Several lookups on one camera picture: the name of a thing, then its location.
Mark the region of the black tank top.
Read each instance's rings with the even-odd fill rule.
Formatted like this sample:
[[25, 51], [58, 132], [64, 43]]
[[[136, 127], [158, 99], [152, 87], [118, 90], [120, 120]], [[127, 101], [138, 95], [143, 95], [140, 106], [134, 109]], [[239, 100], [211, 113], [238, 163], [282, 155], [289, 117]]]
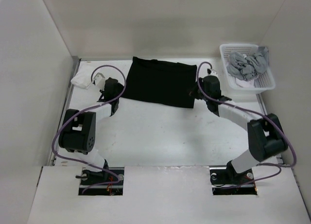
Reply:
[[196, 65], [132, 58], [122, 97], [172, 107], [194, 107], [189, 95], [196, 82]]

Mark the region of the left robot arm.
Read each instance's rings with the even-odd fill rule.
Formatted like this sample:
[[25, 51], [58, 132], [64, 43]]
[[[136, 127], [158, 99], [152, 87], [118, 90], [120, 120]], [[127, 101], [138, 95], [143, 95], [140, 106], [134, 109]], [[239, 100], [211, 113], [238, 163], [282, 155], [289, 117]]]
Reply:
[[62, 156], [64, 160], [80, 162], [93, 168], [93, 180], [102, 185], [108, 181], [109, 172], [107, 161], [95, 148], [96, 127], [103, 119], [112, 117], [117, 112], [124, 86], [114, 78], [95, 82], [95, 86], [101, 94], [95, 108], [88, 108], [85, 112], [68, 109], [63, 121], [67, 125], [60, 132], [58, 145], [70, 153], [70, 156]]

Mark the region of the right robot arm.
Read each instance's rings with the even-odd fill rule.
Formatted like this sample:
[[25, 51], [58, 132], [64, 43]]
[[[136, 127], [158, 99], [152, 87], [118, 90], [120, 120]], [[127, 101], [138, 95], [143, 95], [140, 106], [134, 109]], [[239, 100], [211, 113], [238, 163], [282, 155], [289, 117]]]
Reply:
[[222, 95], [220, 81], [216, 76], [198, 78], [190, 96], [205, 101], [211, 113], [247, 132], [248, 149], [226, 165], [225, 177], [229, 182], [237, 183], [243, 173], [288, 149], [278, 117], [237, 106], [230, 98]]

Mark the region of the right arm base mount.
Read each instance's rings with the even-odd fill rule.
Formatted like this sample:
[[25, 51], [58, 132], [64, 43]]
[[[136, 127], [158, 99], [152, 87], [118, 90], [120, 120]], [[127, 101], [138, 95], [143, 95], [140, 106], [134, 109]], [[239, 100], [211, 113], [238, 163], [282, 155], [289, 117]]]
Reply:
[[231, 166], [209, 168], [213, 195], [257, 195], [252, 169], [235, 173]]

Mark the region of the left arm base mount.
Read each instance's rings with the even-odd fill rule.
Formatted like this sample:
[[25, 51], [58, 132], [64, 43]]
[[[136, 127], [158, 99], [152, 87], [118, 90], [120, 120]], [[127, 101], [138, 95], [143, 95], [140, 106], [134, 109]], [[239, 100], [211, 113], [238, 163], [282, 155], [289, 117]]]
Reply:
[[124, 168], [109, 168], [110, 171], [120, 176], [118, 183], [108, 182], [117, 181], [117, 177], [106, 172], [93, 172], [82, 170], [81, 175], [76, 178], [80, 180], [78, 195], [80, 196], [122, 196], [124, 183]]

